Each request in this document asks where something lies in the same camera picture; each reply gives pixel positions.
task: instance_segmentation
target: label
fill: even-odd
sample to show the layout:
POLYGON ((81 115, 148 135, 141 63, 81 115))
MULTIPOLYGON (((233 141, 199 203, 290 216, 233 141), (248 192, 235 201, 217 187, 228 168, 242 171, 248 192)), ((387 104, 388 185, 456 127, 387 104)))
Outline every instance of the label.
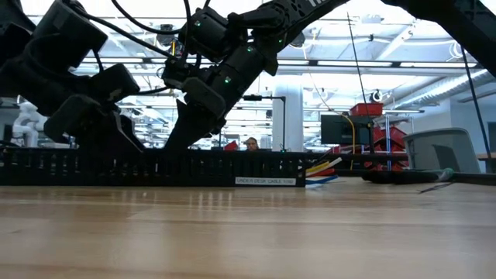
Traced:
POLYGON ((237 185, 296 186, 296 178, 236 177, 237 185))

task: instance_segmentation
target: wooden tabletop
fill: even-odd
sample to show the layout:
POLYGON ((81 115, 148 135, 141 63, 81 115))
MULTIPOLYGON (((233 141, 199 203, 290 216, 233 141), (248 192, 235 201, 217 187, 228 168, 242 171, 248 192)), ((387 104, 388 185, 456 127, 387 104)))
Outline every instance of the wooden tabletop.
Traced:
POLYGON ((496 188, 0 188, 0 278, 494 279, 496 188))

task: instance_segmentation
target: ceiling beam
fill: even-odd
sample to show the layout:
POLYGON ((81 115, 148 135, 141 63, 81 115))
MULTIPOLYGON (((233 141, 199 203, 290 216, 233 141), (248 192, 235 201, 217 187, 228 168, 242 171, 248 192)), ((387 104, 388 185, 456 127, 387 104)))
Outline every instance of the ceiling beam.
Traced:
POLYGON ((375 55, 373 60, 385 60, 388 58, 390 54, 397 50, 406 40, 412 37, 414 29, 414 22, 410 26, 403 27, 401 32, 389 44, 386 44, 386 46, 375 55))

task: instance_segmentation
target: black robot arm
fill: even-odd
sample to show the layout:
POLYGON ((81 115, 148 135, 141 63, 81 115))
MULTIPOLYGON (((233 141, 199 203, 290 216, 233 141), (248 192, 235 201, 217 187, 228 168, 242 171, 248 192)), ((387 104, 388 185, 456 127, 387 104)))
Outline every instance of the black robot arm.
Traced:
MULTIPOLYGON (((402 7, 419 19, 440 24, 479 63, 496 76, 496 17, 474 0, 382 0, 402 7)), ((199 53, 218 66, 198 71, 175 64, 164 72, 180 80, 186 104, 178 102, 179 120, 166 148, 183 149, 205 134, 216 133, 226 114, 262 71, 275 75, 277 53, 296 39, 308 24, 348 0, 273 0, 243 14, 223 19, 209 7, 192 16, 188 32, 189 53, 199 53), (246 31, 252 29, 253 41, 246 31)), ((184 42, 185 29, 180 40, 184 42)))
POLYGON ((76 1, 56 0, 35 26, 19 1, 0 0, 0 95, 21 95, 49 116, 44 132, 57 142, 73 136, 94 156, 138 154, 144 147, 115 105, 140 90, 124 65, 93 77, 69 71, 107 40, 75 9, 84 10, 76 1))
MULTIPOLYGON (((217 65, 200 68, 169 57, 165 84, 187 94, 178 102, 179 118, 166 148, 183 150, 217 133, 227 113, 261 72, 277 73, 277 54, 310 23, 348 0, 273 0, 243 14, 221 17, 198 9, 179 34, 190 54, 217 65), (252 29, 251 36, 247 30, 252 29)), ((382 0, 419 19, 440 24, 488 71, 496 75, 496 17, 476 0, 382 0)), ((24 15, 19 0, 0 0, 0 95, 22 95, 50 116, 45 132, 53 139, 75 136, 92 153, 139 153, 130 119, 116 102, 139 87, 121 64, 93 77, 78 77, 77 67, 98 52, 107 36, 83 15, 75 0, 55 0, 38 26, 24 15)))

